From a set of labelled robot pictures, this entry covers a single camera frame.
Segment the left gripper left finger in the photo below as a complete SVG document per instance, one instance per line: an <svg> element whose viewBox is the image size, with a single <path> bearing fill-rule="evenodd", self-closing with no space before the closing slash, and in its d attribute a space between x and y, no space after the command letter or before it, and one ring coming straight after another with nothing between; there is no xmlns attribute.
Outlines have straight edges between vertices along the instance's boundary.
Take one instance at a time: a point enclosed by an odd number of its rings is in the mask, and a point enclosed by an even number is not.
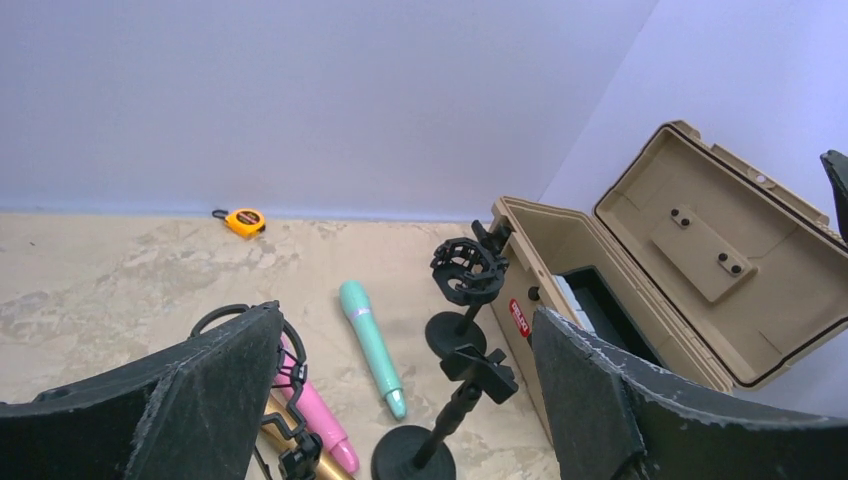
<svg viewBox="0 0 848 480"><path fill-rule="evenodd" d="M5 479L242 479L284 318L257 305L201 335L1 408Z"/></svg>

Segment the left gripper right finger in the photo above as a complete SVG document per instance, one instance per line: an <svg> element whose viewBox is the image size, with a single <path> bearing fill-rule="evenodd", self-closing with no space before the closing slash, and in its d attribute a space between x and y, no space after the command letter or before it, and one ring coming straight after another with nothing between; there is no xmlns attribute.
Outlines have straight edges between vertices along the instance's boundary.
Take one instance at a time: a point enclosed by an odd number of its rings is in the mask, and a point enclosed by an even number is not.
<svg viewBox="0 0 848 480"><path fill-rule="evenodd" d="M532 352L564 479L843 479L847 422L717 392L538 308Z"/></svg>

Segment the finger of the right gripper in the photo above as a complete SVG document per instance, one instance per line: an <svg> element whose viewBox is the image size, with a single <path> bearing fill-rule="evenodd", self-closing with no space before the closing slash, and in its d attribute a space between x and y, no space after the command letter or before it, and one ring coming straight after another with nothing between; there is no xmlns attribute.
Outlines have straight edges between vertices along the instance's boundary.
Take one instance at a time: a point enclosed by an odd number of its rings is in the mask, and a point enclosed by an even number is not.
<svg viewBox="0 0 848 480"><path fill-rule="evenodd" d="M820 161L832 188L838 231L843 241L846 242L848 229L847 156L837 150L828 150L820 155Z"/></svg>

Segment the gold microphone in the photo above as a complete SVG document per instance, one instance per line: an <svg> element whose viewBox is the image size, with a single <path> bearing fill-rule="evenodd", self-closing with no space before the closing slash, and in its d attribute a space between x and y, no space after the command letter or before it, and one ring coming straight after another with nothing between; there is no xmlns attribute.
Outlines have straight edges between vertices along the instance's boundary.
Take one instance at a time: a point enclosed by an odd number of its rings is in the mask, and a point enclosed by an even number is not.
<svg viewBox="0 0 848 480"><path fill-rule="evenodd" d="M289 402L268 397L261 431L278 453L283 479L353 479L311 432L302 413Z"/></svg>

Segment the pink microphone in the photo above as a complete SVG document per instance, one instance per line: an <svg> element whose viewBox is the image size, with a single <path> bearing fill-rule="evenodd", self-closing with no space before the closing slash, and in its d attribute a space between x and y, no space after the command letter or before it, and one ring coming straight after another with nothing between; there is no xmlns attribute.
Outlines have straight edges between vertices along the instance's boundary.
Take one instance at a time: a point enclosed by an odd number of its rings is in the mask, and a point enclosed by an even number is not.
<svg viewBox="0 0 848 480"><path fill-rule="evenodd" d="M347 432L309 381L304 383L296 407L304 416L307 428L321 437L324 450L352 478L359 470L359 457Z"/></svg>

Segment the mint green microphone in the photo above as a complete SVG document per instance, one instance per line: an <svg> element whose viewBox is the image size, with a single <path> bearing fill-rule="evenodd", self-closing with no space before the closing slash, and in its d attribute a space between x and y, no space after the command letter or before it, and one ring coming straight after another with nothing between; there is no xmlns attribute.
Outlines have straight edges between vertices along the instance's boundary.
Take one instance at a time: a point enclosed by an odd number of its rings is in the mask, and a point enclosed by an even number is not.
<svg viewBox="0 0 848 480"><path fill-rule="evenodd" d="M359 341L380 397L396 420L404 420L407 406L403 385L377 325L365 288L358 281L346 281L339 287L339 300Z"/></svg>

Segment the black round-base stand with shockmount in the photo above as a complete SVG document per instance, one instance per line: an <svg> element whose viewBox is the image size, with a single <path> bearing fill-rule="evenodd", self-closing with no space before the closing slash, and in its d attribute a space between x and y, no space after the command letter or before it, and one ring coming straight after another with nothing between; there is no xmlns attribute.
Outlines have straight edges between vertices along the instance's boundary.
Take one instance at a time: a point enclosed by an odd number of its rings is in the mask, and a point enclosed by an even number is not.
<svg viewBox="0 0 848 480"><path fill-rule="evenodd" d="M430 263L432 278L450 303L465 312L443 311L435 314L425 327L425 339L431 351L444 359L456 348L470 344L484 353L487 340L475 323L480 309L493 302L504 283L509 261L502 254L512 230L498 224L487 231L478 220L472 222L474 236L444 241Z"/></svg>

